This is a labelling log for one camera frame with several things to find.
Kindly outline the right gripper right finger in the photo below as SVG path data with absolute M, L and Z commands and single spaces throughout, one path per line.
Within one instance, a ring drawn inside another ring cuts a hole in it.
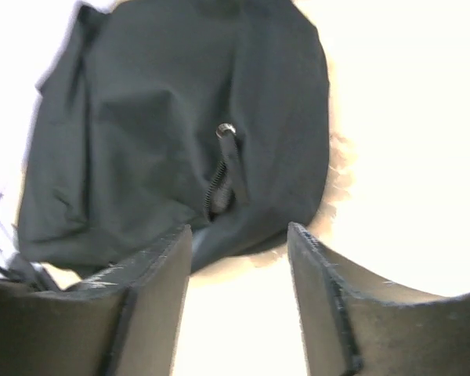
M 287 247 L 310 375 L 470 375 L 470 293 L 386 280 L 298 223 Z

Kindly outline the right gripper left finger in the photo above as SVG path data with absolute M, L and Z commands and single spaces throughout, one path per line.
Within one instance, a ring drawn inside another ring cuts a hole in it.
M 0 375 L 169 375 L 191 241 L 170 230 L 65 291 L 0 280 Z

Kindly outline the black student backpack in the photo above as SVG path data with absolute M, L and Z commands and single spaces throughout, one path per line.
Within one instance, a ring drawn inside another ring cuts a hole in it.
M 42 263 L 86 277 L 180 226 L 196 272 L 313 222 L 330 82 L 293 2 L 79 2 L 73 16 L 38 85 L 17 220 L 0 216 L 0 280 L 43 290 Z

